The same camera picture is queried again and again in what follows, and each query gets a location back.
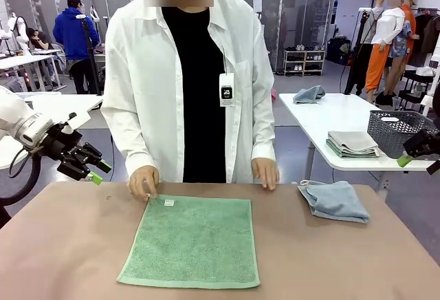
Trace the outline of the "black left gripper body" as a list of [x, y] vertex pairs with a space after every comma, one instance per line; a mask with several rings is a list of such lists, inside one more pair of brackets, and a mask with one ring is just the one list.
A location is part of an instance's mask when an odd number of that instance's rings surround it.
[[64, 133], [63, 129], [67, 125], [66, 122], [55, 124], [45, 132], [45, 137], [41, 140], [41, 152], [60, 162], [57, 168], [60, 173], [74, 180], [91, 180], [87, 163], [93, 159], [93, 150], [88, 143], [79, 144], [82, 135], [76, 130]]

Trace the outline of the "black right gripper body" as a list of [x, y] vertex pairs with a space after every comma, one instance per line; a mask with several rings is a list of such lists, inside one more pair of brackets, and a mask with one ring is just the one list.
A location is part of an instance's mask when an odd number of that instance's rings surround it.
[[439, 132], [422, 129], [403, 143], [404, 151], [412, 158], [439, 155]]

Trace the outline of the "person's right hand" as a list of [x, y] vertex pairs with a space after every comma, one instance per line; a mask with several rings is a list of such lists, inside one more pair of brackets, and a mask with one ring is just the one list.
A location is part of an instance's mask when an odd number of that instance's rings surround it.
[[151, 197], [157, 197], [159, 176], [159, 171], [153, 166], [140, 167], [131, 175], [127, 183], [128, 189], [137, 199], [147, 202]]

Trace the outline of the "person's left hand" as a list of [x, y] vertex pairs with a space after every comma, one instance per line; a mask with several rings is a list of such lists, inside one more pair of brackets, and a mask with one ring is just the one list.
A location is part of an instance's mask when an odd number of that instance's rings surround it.
[[268, 158], [255, 158], [252, 160], [254, 179], [258, 180], [266, 190], [274, 191], [280, 180], [277, 164]]

